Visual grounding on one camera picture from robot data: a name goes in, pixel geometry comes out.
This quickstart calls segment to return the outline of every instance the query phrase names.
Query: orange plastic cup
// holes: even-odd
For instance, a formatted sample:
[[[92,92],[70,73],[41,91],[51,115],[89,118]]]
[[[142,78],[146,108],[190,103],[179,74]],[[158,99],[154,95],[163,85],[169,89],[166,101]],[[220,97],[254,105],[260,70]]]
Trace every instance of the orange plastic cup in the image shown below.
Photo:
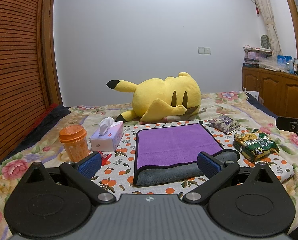
[[[59,132],[59,141],[64,145],[71,161],[78,162],[89,155],[86,136],[87,131],[79,124],[68,126]]]

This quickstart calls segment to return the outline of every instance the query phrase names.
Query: cabinet door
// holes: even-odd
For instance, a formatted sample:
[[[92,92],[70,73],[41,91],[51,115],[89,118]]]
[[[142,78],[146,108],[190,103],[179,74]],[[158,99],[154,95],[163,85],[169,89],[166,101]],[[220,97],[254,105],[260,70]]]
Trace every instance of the cabinet door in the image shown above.
[[[263,105],[275,114],[279,114],[282,77],[275,73],[260,73],[259,97]]]
[[[247,91],[259,91],[259,72],[253,69],[242,70],[242,86]]]
[[[298,118],[298,81],[282,78],[281,116]]]

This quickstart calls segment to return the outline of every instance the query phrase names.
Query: snack bag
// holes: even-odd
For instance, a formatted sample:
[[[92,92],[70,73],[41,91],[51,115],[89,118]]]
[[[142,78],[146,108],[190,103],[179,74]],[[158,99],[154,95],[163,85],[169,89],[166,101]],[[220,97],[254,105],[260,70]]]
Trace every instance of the snack bag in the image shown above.
[[[229,134],[238,129],[241,124],[225,115],[208,121],[211,125],[219,131]]]
[[[279,152],[276,143],[260,130],[236,133],[233,145],[250,162],[256,162],[270,153]]]

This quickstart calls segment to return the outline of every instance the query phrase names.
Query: box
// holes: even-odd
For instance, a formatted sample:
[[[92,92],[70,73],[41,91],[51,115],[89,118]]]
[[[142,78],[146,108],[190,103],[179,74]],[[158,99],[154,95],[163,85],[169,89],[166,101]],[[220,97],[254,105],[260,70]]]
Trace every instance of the box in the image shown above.
[[[248,63],[248,62],[245,62],[245,63],[243,63],[243,66],[244,67],[259,67],[259,63]]]
[[[99,129],[90,136],[93,151],[114,152],[123,136],[123,122],[114,122],[104,135],[99,135]]]

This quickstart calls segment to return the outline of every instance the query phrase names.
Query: yellow plush toy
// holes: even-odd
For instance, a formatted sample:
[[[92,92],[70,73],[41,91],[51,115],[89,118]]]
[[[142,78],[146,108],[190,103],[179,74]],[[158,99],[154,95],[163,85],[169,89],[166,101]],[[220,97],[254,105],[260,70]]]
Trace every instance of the yellow plush toy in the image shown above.
[[[140,117],[140,121],[155,122],[171,115],[194,115],[200,108],[200,88],[185,72],[179,73],[176,78],[152,78],[139,85],[124,80],[111,80],[107,86],[120,92],[134,93],[133,110],[122,113],[116,121],[128,122]]]

